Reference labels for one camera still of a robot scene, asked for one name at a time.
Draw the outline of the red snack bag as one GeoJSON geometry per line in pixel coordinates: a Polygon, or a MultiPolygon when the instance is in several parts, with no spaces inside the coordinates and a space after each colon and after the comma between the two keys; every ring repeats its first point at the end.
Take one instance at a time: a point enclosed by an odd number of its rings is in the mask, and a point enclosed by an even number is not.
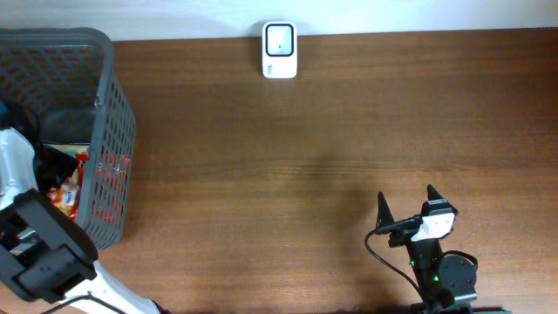
{"type": "Polygon", "coordinates": [[[81,186],[83,184],[83,179],[85,176],[85,165],[89,160],[89,156],[87,153],[76,154],[76,159],[78,162],[78,185],[81,186]]]}

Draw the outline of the orange tissue pack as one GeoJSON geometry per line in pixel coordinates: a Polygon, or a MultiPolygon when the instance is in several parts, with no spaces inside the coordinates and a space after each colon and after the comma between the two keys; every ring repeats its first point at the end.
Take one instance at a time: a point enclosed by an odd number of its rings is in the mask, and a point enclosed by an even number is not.
{"type": "Polygon", "coordinates": [[[47,197],[63,214],[74,220],[78,212],[79,185],[64,183],[60,188],[52,188],[47,197]]]}

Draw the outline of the yellow wet wipes pack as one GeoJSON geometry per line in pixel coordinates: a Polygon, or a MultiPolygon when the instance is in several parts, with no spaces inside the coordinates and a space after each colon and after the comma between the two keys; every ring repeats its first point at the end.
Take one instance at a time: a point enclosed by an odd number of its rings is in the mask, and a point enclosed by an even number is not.
{"type": "Polygon", "coordinates": [[[84,145],[61,145],[61,144],[51,144],[51,147],[61,151],[65,154],[68,154],[74,158],[77,157],[78,154],[89,154],[90,146],[87,144],[84,145]]]}

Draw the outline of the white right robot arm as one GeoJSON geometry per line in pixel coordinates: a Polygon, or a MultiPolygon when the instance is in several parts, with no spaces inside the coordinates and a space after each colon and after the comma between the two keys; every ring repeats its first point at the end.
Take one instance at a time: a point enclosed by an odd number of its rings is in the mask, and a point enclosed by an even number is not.
{"type": "Polygon", "coordinates": [[[478,260],[458,250],[444,251],[440,241],[453,232],[459,211],[432,186],[421,211],[396,221],[382,193],[378,194],[378,216],[368,236],[388,235],[390,248],[406,247],[415,280],[413,289],[421,301],[411,313],[471,313],[477,299],[475,284],[478,260]]]}

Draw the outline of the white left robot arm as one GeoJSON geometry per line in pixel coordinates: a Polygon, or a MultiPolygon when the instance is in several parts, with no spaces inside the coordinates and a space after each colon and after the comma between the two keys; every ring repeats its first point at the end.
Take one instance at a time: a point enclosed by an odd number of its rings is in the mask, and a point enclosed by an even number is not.
{"type": "Polygon", "coordinates": [[[1,281],[17,297],[44,300],[51,311],[160,314],[99,262],[94,244],[48,194],[61,188],[77,160],[41,141],[39,117],[1,104],[1,281]]]}

